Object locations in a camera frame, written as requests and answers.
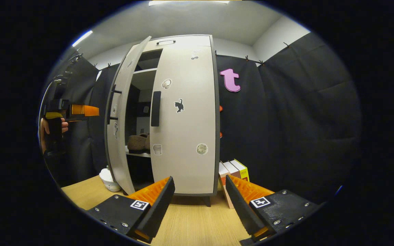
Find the person's hand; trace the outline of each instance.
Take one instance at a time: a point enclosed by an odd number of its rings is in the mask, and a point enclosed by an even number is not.
[[[62,133],[68,131],[68,123],[65,122],[64,118],[62,120]],[[45,133],[50,134],[50,127],[48,126],[48,121],[42,118],[40,120],[40,143],[42,147],[42,154],[45,153],[47,146],[45,144]]]

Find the wardrobe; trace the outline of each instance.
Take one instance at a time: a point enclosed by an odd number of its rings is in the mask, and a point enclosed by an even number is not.
[[[217,193],[218,75],[211,35],[147,37],[119,64],[107,100],[106,155],[127,194],[168,176],[175,195]],[[130,153],[129,135],[149,133],[150,150]],[[141,177],[148,177],[143,185]]]

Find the ceiling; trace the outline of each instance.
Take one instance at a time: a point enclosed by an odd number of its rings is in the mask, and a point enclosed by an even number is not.
[[[153,6],[148,6],[148,2],[136,1],[103,20],[75,48],[80,48],[79,52],[89,59],[147,36],[187,34],[210,34],[252,46],[282,16],[260,1],[177,1]]]

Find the book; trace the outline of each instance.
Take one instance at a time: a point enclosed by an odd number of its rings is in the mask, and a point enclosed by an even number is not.
[[[234,165],[232,165],[232,163],[224,162],[223,165],[229,171],[230,175],[241,179],[241,174],[239,173],[239,170]]]
[[[227,204],[229,208],[233,208],[232,201],[230,200],[229,194],[227,193],[226,190],[226,175],[229,175],[230,172],[227,170],[227,168],[223,165],[222,162],[219,164],[219,180],[220,184],[222,186],[223,194],[226,198]]]
[[[233,159],[233,161],[230,161],[232,165],[234,165],[238,170],[241,179],[244,179],[245,181],[249,181],[249,172],[247,171],[247,167],[243,165],[241,162],[239,162],[237,159]]]

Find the yellow book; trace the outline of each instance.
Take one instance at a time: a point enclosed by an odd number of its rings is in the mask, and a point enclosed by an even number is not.
[[[249,181],[249,172],[247,171],[247,167],[243,165],[241,162],[239,162],[237,159],[233,159],[233,161],[230,161],[232,165],[234,165],[238,170],[241,175],[241,179],[244,179],[245,181]]]

